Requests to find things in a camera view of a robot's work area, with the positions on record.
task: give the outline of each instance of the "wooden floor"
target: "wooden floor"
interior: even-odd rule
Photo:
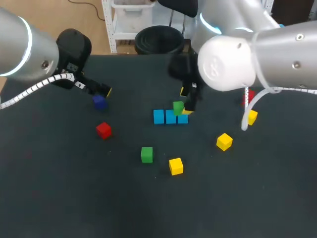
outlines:
[[[104,18],[101,0],[72,0],[94,4],[99,16]],[[86,35],[92,42],[92,54],[110,54],[106,24],[97,18],[96,10],[87,4],[73,4],[67,0],[0,0],[0,7],[21,16],[29,24],[54,39],[67,28],[74,28]],[[5,78],[0,77],[0,90]]]

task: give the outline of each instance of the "dark table surface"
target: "dark table surface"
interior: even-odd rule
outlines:
[[[242,90],[204,89],[188,125],[153,125],[179,101],[169,56],[92,56],[109,109],[48,85],[0,114],[1,238],[315,238],[317,98],[268,95],[240,129]],[[5,100],[26,86],[8,82]],[[95,127],[106,121],[113,138]],[[222,152],[222,133],[233,137]],[[143,146],[154,163],[142,164]],[[168,160],[181,157],[184,174]]]

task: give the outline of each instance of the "screw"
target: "screw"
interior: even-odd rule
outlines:
[[[49,67],[49,65],[50,65],[49,62],[47,60],[45,60],[42,62],[41,68],[46,69],[47,67]]]
[[[294,69],[299,69],[301,67],[301,63],[299,62],[299,61],[295,61],[294,63],[293,63],[293,68]]]
[[[304,35],[303,35],[303,34],[298,34],[298,35],[296,36],[296,40],[297,40],[297,41],[301,41],[303,38],[304,38]]]

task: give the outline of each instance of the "blue cube row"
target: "blue cube row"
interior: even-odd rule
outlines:
[[[166,124],[188,124],[188,115],[175,116],[174,110],[166,110]],[[154,110],[154,124],[164,124],[164,110]]]

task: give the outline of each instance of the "chair backrest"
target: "chair backrest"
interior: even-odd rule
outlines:
[[[198,0],[158,0],[158,2],[187,16],[195,17],[197,15]]]

